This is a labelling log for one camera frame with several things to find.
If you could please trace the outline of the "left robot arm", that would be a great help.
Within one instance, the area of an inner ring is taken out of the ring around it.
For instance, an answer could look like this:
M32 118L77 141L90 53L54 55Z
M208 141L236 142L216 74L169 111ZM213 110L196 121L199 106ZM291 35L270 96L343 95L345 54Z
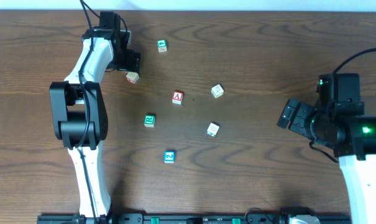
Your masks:
M72 72L50 85L50 104L55 136L75 167L79 214L98 222L111 207L102 159L108 115L100 84L108 69L138 80L140 53L128 48L131 32L121 16L111 11L100 12L98 26L89 26L81 39L83 50Z

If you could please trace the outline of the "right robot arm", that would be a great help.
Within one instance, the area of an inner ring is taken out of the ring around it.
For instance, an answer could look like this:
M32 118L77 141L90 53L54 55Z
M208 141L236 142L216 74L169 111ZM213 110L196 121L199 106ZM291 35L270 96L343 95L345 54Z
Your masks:
M277 126L332 149L349 196L352 223L376 223L376 116L365 114L356 73L319 76L315 105L290 99Z

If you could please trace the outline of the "red letter A block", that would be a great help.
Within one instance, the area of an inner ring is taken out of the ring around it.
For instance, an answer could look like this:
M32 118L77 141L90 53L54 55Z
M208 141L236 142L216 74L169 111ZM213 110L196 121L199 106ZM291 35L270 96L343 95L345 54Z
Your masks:
M172 96L172 103L180 105L182 104L183 93L180 91L174 91Z

